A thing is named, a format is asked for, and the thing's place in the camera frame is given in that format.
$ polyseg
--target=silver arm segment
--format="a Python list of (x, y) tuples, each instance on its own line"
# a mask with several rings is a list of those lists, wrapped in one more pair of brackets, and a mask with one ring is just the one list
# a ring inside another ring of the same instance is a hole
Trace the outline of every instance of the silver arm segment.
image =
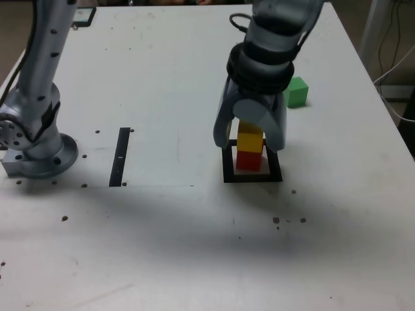
[(228, 60), (228, 79), (219, 104), (213, 138), (226, 148), (232, 120), (237, 117), (265, 132), (268, 147), (285, 147), (285, 101), (281, 94), (294, 74), (292, 61), (314, 28), (323, 0), (255, 1), (249, 27)]
[(76, 160), (75, 141), (60, 134), (60, 94), (53, 84), (77, 4), (34, 1), (34, 32), (16, 86), (0, 106), (0, 142), (9, 146), (3, 166), (9, 176), (47, 178)]

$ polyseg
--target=floor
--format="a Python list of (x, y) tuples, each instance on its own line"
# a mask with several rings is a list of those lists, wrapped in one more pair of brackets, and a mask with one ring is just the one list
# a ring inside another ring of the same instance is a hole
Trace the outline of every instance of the floor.
[[(333, 6), (356, 49), (359, 48), (371, 2), (372, 0), (333, 0)], [(402, 33), (397, 59), (400, 59), (415, 44), (415, 27), (413, 22), (413, 16), (415, 16), (415, 1), (402, 5), (399, 14)], [(382, 36), (388, 28), (389, 15), (390, 13), (383, 25)], [(30, 2), (0, 0), (0, 42), (4, 43), (2, 49), (0, 49), (0, 83), (5, 80), (7, 74), (25, 48), (31, 19), (32, 9)], [(382, 61), (386, 68), (389, 68), (392, 62), (396, 41), (397, 23), (395, 22), (383, 47)], [(412, 57), (390, 76), (387, 84), (415, 85), (414, 72), (415, 53), (412, 53)], [(370, 64), (370, 76), (376, 78), (379, 75), (379, 61), (377, 56), (374, 56)], [(395, 107), (399, 111), (405, 109), (402, 104), (397, 104)]]

